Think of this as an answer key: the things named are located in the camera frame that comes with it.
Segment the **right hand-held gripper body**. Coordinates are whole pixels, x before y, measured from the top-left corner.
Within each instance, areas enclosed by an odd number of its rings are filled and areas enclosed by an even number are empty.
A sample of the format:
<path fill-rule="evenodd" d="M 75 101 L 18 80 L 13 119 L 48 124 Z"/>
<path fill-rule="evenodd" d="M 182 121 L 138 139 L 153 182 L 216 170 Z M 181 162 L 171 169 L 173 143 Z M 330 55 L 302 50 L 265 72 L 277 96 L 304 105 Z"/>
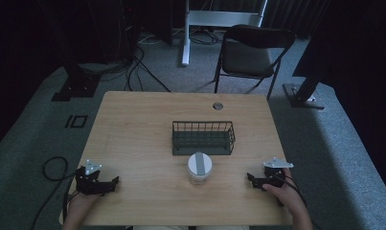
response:
<path fill-rule="evenodd" d="M 284 169 L 291 169 L 293 167 L 293 163 L 288 163 L 283 159 L 273 157 L 263 163 L 263 173 L 265 178 L 261 180 L 261 183 L 281 188 L 285 182 Z"/>

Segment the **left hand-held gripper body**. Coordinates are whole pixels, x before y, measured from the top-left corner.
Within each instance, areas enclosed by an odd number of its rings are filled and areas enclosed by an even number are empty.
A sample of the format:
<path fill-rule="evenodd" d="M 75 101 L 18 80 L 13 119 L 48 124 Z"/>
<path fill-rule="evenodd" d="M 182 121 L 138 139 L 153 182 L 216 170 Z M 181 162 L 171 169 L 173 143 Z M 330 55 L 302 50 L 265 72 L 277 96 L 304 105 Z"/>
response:
<path fill-rule="evenodd" d="M 97 195 L 102 193 L 98 180 L 102 165 L 87 159 L 83 166 L 76 170 L 76 189 L 84 195 Z"/>

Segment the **person's left hand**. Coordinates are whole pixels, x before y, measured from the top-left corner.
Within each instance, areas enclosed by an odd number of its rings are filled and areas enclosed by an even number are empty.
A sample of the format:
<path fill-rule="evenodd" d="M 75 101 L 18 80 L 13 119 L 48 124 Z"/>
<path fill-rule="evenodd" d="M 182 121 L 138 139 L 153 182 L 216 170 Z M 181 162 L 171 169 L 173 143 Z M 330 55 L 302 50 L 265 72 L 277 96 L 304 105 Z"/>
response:
<path fill-rule="evenodd" d="M 87 214 L 100 195 L 85 195 L 74 191 L 69 201 L 69 214 Z"/>

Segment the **person's right hand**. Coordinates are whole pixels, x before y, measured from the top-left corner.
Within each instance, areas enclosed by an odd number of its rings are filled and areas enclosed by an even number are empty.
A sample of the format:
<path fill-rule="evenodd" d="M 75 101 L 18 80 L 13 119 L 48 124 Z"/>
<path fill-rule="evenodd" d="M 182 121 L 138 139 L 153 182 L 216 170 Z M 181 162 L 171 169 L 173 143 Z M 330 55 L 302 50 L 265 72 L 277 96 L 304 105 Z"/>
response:
<path fill-rule="evenodd" d="M 297 187 L 291 178 L 289 169 L 284 169 L 285 183 L 281 188 L 274 187 L 270 184 L 263 184 L 263 188 L 276 198 L 288 209 L 292 217 L 303 217 L 307 215 L 307 207 L 303 199 L 297 192 Z"/>

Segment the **clear jar with white lid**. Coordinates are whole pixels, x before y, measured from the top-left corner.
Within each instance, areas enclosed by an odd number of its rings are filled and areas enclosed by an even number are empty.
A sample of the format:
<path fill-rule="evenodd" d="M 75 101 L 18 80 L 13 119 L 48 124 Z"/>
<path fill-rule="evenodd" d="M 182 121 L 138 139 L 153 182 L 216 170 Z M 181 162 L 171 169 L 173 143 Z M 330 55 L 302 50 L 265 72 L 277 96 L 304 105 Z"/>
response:
<path fill-rule="evenodd" d="M 209 155 L 203 152 L 196 152 L 190 156 L 187 169 L 193 184 L 202 184 L 211 175 L 213 161 Z"/>

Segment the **black leaning stand with base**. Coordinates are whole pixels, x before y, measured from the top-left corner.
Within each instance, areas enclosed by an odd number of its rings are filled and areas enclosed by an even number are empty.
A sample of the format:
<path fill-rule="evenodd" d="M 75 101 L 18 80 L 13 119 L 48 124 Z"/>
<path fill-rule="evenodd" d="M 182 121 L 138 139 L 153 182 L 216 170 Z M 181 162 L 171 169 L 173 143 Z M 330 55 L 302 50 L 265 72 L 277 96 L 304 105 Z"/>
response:
<path fill-rule="evenodd" d="M 316 100 L 314 91 L 318 78 L 306 78 L 301 84 L 284 83 L 283 89 L 292 107 L 323 110 L 325 107 Z"/>

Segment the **black stand with flat base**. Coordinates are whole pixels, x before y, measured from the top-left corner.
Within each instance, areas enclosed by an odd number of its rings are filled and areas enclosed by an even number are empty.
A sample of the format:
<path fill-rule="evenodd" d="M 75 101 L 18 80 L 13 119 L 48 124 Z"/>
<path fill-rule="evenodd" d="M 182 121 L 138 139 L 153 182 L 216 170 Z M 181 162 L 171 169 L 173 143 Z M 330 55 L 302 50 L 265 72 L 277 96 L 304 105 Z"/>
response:
<path fill-rule="evenodd" d="M 52 97 L 53 102 L 69 102 L 72 98 L 93 98 L 101 75 L 85 73 L 76 63 L 66 64 L 68 75 L 59 92 Z"/>

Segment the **black folding chair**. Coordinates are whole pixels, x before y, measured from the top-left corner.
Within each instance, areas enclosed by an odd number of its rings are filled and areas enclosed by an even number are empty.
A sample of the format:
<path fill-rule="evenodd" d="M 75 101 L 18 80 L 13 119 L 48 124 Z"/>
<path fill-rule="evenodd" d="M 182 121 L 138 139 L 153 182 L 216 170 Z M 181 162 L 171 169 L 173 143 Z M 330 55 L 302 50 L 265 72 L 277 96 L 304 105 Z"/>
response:
<path fill-rule="evenodd" d="M 259 82 L 271 78 L 266 95 L 269 99 L 280 71 L 282 58 L 295 42 L 295 34 L 285 29 L 268 29 L 250 25 L 229 28 L 221 42 L 213 82 L 218 90 L 221 76 L 247 78 Z"/>

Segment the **white desk frame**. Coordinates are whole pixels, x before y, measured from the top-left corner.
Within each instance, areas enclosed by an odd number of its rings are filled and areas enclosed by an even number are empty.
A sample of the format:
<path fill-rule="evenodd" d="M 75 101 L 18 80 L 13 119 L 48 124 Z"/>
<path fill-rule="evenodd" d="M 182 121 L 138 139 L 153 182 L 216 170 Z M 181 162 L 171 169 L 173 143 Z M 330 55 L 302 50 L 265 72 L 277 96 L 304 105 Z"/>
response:
<path fill-rule="evenodd" d="M 261 0 L 258 12 L 233 12 L 233 11 L 193 11 L 190 9 L 190 0 L 186 0 L 185 8 L 185 34 L 181 64 L 188 66 L 190 63 L 190 27 L 232 27 L 237 24 L 260 27 L 264 18 L 268 0 Z"/>

